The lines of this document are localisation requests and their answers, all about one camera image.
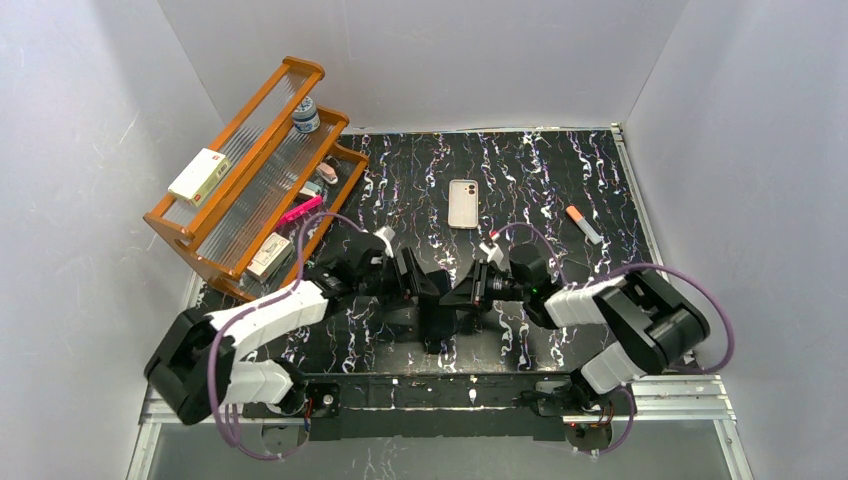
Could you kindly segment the beige phone case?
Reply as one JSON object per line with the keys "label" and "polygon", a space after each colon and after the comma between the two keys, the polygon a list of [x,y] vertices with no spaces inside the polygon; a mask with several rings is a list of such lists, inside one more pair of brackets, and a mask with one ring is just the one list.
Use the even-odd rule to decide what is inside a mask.
{"label": "beige phone case", "polygon": [[454,179],[448,190],[448,225],[470,230],[479,225],[479,187],[475,180]]}

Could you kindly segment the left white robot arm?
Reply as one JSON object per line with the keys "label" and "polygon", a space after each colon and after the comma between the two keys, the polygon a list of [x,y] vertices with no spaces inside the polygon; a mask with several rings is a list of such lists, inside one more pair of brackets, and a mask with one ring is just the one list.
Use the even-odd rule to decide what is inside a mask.
{"label": "left white robot arm", "polygon": [[265,403],[305,414],[308,380],[292,362],[247,356],[279,337],[335,314],[343,301],[374,297],[389,309],[436,307],[444,291],[413,251],[394,251],[390,235],[357,232],[342,252],[307,267],[300,280],[226,310],[181,312],[143,373],[180,422],[194,425],[224,407]]}

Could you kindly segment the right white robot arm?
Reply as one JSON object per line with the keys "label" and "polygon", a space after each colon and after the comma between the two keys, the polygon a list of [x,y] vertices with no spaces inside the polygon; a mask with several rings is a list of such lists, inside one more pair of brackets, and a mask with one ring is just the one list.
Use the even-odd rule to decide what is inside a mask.
{"label": "right white robot arm", "polygon": [[646,375],[658,375],[707,339],[705,316],[652,267],[569,288],[552,279],[532,244],[511,249],[508,270],[495,260],[478,260],[439,300],[441,306],[487,312],[496,301],[518,302],[536,325],[550,330],[581,324],[606,326],[614,342],[552,391],[527,391],[567,408],[589,407],[607,394]]}

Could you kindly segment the black phone case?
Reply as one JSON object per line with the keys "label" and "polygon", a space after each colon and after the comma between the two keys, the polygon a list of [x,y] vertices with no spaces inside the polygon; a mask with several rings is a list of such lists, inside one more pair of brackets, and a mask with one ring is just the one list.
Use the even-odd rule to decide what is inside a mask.
{"label": "black phone case", "polygon": [[440,354],[460,327],[458,312],[442,306],[440,299],[452,289],[450,273],[437,270],[426,274],[428,284],[419,296],[419,333],[424,350],[430,355]]}

